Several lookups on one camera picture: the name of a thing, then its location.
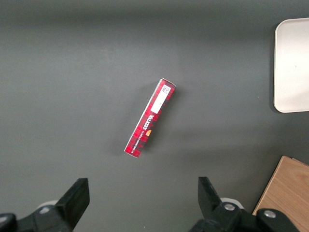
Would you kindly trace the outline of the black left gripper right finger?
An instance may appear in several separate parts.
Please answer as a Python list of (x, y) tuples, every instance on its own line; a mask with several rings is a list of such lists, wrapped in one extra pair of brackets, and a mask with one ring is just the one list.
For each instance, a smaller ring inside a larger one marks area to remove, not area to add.
[(191, 232), (297, 232), (299, 229), (281, 211), (262, 208), (248, 213), (239, 202), (220, 198), (207, 177), (198, 178), (198, 204), (203, 219)]

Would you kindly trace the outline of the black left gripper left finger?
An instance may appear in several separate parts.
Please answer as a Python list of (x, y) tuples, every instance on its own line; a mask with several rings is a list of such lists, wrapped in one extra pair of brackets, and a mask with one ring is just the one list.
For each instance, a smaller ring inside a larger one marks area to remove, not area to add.
[(90, 202), (87, 178), (79, 178), (56, 201), (42, 203), (28, 216), (17, 219), (13, 213), (1, 213), (2, 232), (72, 232)]

